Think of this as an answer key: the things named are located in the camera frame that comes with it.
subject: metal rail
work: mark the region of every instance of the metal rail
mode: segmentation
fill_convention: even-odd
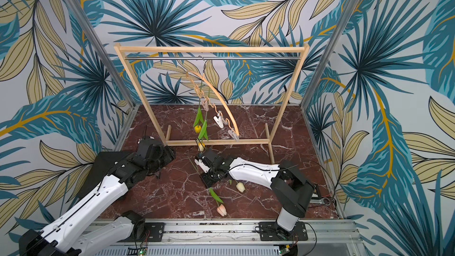
[[[295,59],[300,57],[126,57],[126,60],[267,60]]]

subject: green leaf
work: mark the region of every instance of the green leaf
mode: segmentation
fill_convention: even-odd
[[[215,201],[217,201],[219,203],[223,203],[223,200],[221,200],[220,197],[218,197],[217,193],[215,193],[215,191],[213,191],[212,188],[208,188],[208,190],[210,191],[210,194],[215,199]]]
[[[203,123],[204,119],[202,118],[201,106],[197,108],[196,119],[194,120],[193,128],[199,124],[199,122]]]
[[[198,135],[198,139],[201,139],[204,135],[207,135],[207,120],[204,121],[202,124],[201,132]]]

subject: metal bracket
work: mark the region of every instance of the metal bracket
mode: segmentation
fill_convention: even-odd
[[[142,235],[140,239],[136,239],[137,243],[140,242],[161,242],[164,232],[164,222],[146,222],[144,226],[144,231],[150,231],[148,239],[145,239],[146,234]],[[134,242],[134,236],[130,235],[128,238],[121,240],[119,242]]]
[[[296,222],[290,232],[282,230],[276,221],[259,222],[261,241],[307,241],[308,235],[303,222]]]

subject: metal rod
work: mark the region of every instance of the metal rod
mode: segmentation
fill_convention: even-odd
[[[354,10],[356,9],[357,2],[359,2],[359,0],[347,0],[346,4],[344,5],[344,10],[338,19],[335,29],[329,38],[327,47],[325,48],[324,53],[321,55],[321,59],[316,66],[316,70],[314,71],[313,77],[311,78],[311,81],[308,84],[307,90],[302,99],[302,103],[300,103],[304,111],[306,111],[310,100],[319,84],[322,74],[324,73],[324,69],[327,67],[328,59],[333,54],[335,44],[340,39],[344,29],[346,28],[346,25],[349,22],[349,19],[351,18],[352,13],[354,13]]]
[[[112,77],[112,81],[117,85],[120,90],[120,93],[123,96],[123,99],[128,103],[128,105],[133,108],[135,102],[131,96],[130,91],[126,88],[125,84],[123,83],[122,78],[118,74],[112,60],[109,58],[102,42],[100,41],[99,37],[95,33],[93,26],[91,25],[90,21],[88,20],[87,14],[81,8],[81,4],[78,0],[63,0],[68,9],[72,12],[74,17],[76,18],[77,23],[81,26],[85,36],[87,37],[88,41],[91,43],[92,47],[94,48],[95,52],[100,57],[101,62],[103,62],[106,70]]]
[[[295,59],[300,57],[145,57],[145,58],[132,58],[126,57],[126,60],[266,60],[266,59]]]

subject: white clothespin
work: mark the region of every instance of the white clothespin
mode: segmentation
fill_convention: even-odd
[[[215,117],[213,117],[213,119],[214,119],[215,122],[217,123],[218,127],[224,128],[224,124],[223,124],[223,115],[221,115],[221,111],[218,111],[218,117],[215,116]]]

